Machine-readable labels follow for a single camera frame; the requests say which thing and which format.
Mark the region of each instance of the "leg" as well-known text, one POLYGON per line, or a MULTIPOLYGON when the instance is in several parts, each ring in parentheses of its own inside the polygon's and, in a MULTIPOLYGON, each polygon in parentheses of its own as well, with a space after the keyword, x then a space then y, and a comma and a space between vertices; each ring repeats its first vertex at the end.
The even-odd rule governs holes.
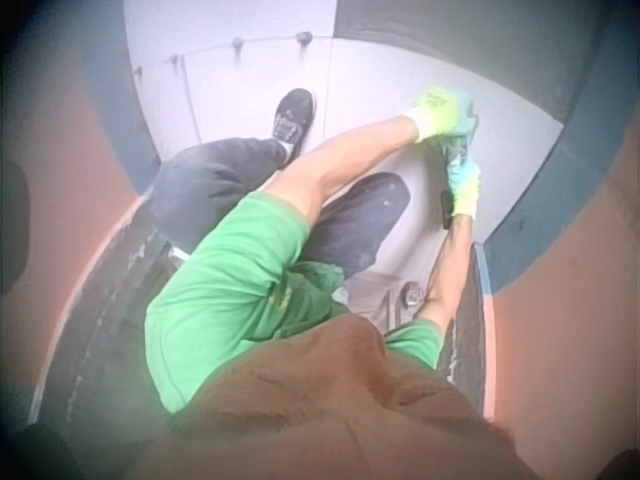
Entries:
POLYGON ((158 229, 193 253, 245 195, 296 158, 314 113, 313 94, 292 90, 278 104, 271 139, 198 145, 163 164, 148 200, 158 229))
POLYGON ((345 278, 362 272, 375 263, 380 245, 409 199, 407 186, 394 173, 359 180, 322 210, 301 260, 337 265, 345 278))

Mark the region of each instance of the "sleeve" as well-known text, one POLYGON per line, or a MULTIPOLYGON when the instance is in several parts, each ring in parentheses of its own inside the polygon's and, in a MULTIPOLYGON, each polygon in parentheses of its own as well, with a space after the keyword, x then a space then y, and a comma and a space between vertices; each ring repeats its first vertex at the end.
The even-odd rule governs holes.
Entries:
POLYGON ((444 343, 440 328, 426 318, 416 318, 385 336, 387 348, 417 358, 435 369, 444 343))

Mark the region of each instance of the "yellow glove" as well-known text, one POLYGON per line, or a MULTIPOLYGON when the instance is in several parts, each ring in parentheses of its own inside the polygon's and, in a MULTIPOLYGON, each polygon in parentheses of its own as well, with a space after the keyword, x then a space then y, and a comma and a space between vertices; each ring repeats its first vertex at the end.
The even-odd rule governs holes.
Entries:
POLYGON ((471 135, 477 123, 471 96, 445 88, 427 90, 404 115, 418 128, 416 143, 434 135, 471 135))

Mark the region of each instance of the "orange wall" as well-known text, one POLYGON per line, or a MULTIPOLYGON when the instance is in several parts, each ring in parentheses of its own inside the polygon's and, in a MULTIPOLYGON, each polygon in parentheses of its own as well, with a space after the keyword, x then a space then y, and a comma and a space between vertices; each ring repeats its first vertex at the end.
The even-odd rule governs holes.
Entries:
POLYGON ((89 97, 72 29, 53 18, 5 64, 3 158, 30 190, 26 269, 2 299, 3 386, 35 385, 87 262, 137 199, 89 97))
POLYGON ((493 299, 496 420, 547 478, 593 479, 639 446, 637 113, 594 198, 493 299))

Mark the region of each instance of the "black sneaker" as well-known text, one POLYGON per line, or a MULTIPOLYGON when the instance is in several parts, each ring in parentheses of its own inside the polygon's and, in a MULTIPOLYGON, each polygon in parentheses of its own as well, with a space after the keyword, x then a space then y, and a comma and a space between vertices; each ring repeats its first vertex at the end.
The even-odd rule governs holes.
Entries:
POLYGON ((282 166, 291 163, 299 154, 316 113, 316 97, 309 90, 295 88, 287 93, 276 109, 273 133, 276 140, 287 144, 291 152, 282 166))

